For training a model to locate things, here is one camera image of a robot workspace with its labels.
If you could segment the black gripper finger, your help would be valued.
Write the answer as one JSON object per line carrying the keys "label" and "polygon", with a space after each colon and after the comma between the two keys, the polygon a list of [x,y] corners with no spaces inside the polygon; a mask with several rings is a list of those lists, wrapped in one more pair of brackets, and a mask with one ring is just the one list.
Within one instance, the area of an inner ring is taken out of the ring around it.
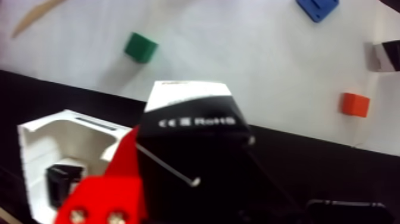
{"label": "black gripper finger", "polygon": [[243,166],[248,172],[254,189],[245,210],[251,223],[304,223],[304,210],[263,166],[255,154],[256,143],[243,146]]}

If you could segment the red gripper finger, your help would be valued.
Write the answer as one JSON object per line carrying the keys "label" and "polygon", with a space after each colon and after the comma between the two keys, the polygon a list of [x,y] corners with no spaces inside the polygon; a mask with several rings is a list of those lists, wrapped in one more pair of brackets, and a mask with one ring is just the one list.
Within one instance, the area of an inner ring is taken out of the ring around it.
{"label": "red gripper finger", "polygon": [[120,213],[123,223],[147,219],[145,191],[139,173],[135,147],[139,127],[127,133],[101,176],[88,176],[75,188],[58,210],[55,223],[73,223],[73,212],[82,211],[82,223],[110,223]]}

